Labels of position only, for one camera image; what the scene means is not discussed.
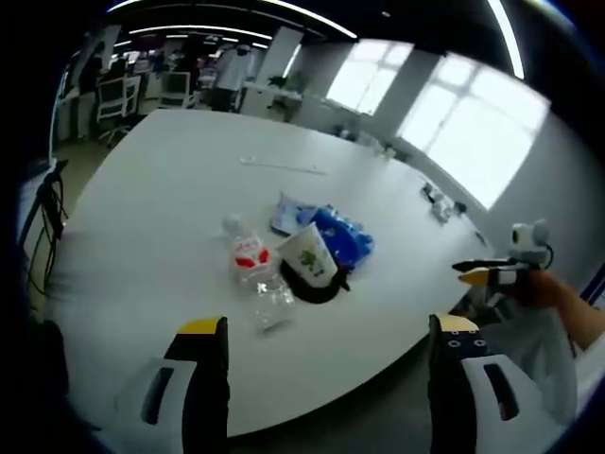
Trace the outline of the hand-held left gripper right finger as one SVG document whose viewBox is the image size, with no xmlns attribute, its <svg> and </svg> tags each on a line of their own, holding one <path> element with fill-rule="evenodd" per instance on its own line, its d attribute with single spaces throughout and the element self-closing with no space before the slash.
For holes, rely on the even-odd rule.
<svg viewBox="0 0 605 454">
<path fill-rule="evenodd" d="M 544 453 L 567 428 L 567 338 L 548 311 L 429 318 L 433 453 Z"/>
</svg>

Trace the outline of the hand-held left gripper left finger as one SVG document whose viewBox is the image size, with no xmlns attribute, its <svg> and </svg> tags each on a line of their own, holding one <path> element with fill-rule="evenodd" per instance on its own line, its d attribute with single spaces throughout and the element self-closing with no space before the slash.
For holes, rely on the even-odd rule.
<svg viewBox="0 0 605 454">
<path fill-rule="evenodd" d="M 227 453 L 228 373 L 228 319 L 186 323 L 116 396 L 119 451 Z"/>
</svg>

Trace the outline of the person's right hand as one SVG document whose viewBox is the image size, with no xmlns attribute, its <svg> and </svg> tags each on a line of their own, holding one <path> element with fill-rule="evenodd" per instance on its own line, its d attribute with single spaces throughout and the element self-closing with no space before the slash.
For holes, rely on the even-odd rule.
<svg viewBox="0 0 605 454">
<path fill-rule="evenodd" d="M 574 290 L 545 270 L 519 271 L 507 292 L 523 305 L 541 307 L 558 307 L 574 296 Z"/>
</svg>

